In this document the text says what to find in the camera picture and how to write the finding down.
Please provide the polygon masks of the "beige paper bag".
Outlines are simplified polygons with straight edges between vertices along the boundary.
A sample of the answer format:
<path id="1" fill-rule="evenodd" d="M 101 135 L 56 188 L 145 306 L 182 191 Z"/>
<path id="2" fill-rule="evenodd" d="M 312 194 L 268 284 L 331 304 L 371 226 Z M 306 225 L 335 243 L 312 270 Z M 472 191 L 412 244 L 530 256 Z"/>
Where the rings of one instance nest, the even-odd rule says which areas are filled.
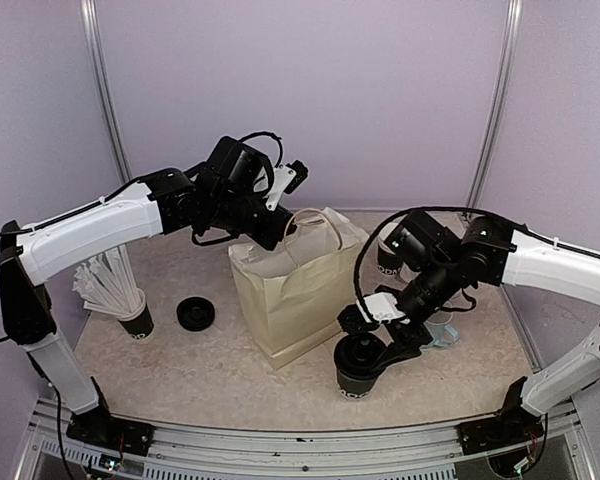
<path id="1" fill-rule="evenodd" d="M 243 317 L 275 370 L 340 331 L 337 316 L 355 302 L 353 272 L 368 233 L 327 207 L 291 216 L 272 251 L 228 248 Z"/>

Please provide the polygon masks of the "stack of paper cups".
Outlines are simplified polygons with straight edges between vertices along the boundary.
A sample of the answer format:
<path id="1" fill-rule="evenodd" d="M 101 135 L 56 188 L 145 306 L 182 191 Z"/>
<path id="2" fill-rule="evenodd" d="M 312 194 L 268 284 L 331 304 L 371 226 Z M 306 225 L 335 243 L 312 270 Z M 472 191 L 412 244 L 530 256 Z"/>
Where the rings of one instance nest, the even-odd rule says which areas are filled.
<path id="1" fill-rule="evenodd" d="M 384 276 L 395 277 L 400 273 L 403 261 L 399 255 L 396 255 L 385 243 L 387 237 L 398 226 L 396 222 L 390 222 L 385 225 L 377 237 L 377 270 Z"/>

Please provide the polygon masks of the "stack of black lids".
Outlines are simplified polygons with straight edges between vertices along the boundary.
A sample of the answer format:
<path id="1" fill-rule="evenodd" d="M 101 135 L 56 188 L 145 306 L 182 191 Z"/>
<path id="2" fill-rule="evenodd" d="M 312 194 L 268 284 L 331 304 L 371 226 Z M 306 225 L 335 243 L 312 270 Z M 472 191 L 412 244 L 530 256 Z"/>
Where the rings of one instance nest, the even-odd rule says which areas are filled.
<path id="1" fill-rule="evenodd" d="M 200 332 L 209 328 L 215 320 L 213 303 L 199 296 L 183 299 L 176 307 L 178 323 L 187 331 Z"/>

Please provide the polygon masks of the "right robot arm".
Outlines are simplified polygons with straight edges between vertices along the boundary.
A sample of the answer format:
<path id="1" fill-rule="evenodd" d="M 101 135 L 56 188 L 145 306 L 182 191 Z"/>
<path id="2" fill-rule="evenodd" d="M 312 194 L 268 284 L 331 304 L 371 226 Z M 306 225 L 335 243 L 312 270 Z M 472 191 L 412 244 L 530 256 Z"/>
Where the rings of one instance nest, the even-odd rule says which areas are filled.
<path id="1" fill-rule="evenodd" d="M 342 324 L 349 333 L 379 326 L 404 325 L 376 369 L 420 353 L 429 341 L 422 324 L 456 293 L 480 284 L 533 287 L 579 299 L 600 307 L 600 252 L 548 238 L 493 212 L 474 209 L 465 233 L 456 236 L 433 218 L 435 206 L 412 207 L 382 221 L 395 222 L 386 240 L 389 250 L 416 272 L 397 293 L 365 295 L 360 266 L 353 274 L 355 304 L 346 308 Z M 531 418 L 600 379 L 600 323 L 585 339 L 540 372 L 511 386 L 511 405 L 503 407 L 491 426 L 503 444 L 526 432 Z"/>

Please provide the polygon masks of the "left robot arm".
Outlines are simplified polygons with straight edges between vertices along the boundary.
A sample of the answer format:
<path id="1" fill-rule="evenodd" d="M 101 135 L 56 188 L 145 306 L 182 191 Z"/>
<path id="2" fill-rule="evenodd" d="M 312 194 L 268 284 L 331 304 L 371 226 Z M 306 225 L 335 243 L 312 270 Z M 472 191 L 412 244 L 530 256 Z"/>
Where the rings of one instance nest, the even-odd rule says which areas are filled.
<path id="1" fill-rule="evenodd" d="M 166 168 L 48 220 L 0 231 L 0 308 L 7 339 L 20 345 L 59 392 L 82 430 L 101 445 L 120 434 L 97 383 L 88 378 L 52 317 L 46 282 L 114 247 L 183 228 L 198 239 L 215 228 L 271 251 L 292 214 L 280 206 L 308 176 L 299 160 L 271 162 L 246 139 L 222 137 L 208 159 Z"/>

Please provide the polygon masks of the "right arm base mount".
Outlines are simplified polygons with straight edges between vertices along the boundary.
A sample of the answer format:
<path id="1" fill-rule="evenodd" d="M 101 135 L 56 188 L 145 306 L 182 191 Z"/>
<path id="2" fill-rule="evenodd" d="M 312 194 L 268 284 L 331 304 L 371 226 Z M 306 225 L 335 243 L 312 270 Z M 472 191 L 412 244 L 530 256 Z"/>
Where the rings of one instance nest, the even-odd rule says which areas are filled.
<path id="1" fill-rule="evenodd" d="M 462 422 L 456 427 L 464 455 L 515 445 L 544 434 L 541 417 L 522 408 L 526 380 L 527 377 L 521 377 L 509 386 L 504 403 L 494 416 Z"/>

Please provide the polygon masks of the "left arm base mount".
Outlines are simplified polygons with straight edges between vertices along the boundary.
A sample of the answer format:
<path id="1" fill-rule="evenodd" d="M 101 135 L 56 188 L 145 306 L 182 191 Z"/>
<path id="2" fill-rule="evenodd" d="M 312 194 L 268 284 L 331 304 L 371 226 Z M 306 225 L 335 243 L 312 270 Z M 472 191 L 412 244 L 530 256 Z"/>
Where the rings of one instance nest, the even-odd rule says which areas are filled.
<path id="1" fill-rule="evenodd" d="M 71 415 L 67 437 L 85 444 L 146 457 L 155 427 L 146 422 L 123 419 L 111 414 L 104 395 L 94 378 L 97 406 L 82 414 Z"/>

